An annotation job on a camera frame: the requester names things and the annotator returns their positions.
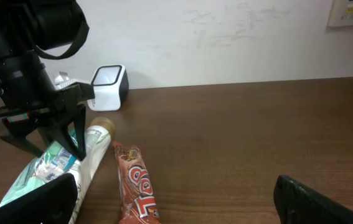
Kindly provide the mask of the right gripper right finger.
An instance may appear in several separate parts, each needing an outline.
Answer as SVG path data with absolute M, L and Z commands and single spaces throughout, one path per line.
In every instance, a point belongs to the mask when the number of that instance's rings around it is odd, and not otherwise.
M 353 224 L 353 211 L 301 182 L 281 175 L 273 191 L 281 224 Z

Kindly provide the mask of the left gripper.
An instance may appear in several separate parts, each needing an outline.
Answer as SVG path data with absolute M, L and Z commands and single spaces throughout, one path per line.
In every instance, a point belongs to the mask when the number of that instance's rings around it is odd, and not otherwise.
M 94 96 L 91 85 L 76 82 L 55 91 L 44 101 L 25 101 L 16 105 L 16 100 L 10 100 L 0 107 L 0 121 L 8 131 L 0 139 L 40 157 L 43 151 L 26 139 L 27 135 L 38 129 L 47 145 L 55 141 L 82 161 L 87 155 L 86 107 L 82 102 Z

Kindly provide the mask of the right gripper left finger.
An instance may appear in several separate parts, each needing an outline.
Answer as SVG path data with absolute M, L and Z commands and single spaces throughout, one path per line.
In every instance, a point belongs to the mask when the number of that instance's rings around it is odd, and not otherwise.
M 63 174 L 43 186 L 0 207 L 0 224 L 67 224 L 77 201 L 72 174 Z

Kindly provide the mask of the teal snack packet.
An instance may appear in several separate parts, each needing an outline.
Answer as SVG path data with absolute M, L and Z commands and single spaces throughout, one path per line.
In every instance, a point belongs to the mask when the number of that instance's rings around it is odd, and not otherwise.
M 19 174 L 11 188 L 0 202 L 4 206 L 63 174 L 74 176 L 78 199 L 81 200 L 88 188 L 87 178 L 82 171 L 82 163 L 69 153 L 60 143 L 52 142 L 40 157 L 36 157 Z

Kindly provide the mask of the white tube with brown cap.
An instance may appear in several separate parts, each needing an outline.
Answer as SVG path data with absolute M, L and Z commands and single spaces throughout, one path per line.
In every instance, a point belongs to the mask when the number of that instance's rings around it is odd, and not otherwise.
M 87 128 L 85 134 L 87 155 L 83 161 L 76 160 L 67 171 L 67 173 L 74 176 L 77 186 L 77 199 L 68 224 L 76 222 L 86 192 L 105 152 L 113 140 L 115 132 L 115 124 L 110 119 L 104 117 L 95 118 Z

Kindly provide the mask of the orange-brown chocolate bar wrapper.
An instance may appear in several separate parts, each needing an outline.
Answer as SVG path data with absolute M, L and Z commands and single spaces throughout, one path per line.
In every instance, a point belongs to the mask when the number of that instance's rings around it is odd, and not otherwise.
M 120 183 L 120 224 L 160 223 L 159 212 L 148 170 L 137 146 L 114 142 Z

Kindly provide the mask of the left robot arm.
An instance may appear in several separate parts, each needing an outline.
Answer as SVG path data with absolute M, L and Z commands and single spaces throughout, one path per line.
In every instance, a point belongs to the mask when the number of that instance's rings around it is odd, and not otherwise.
M 89 26 L 76 0 L 0 1 L 0 121 L 2 140 L 35 156 L 42 151 L 27 136 L 38 131 L 78 160 L 86 156 L 84 101 L 93 87 L 81 81 L 53 86 L 44 65 L 50 49 L 66 46 L 61 58 L 84 45 Z

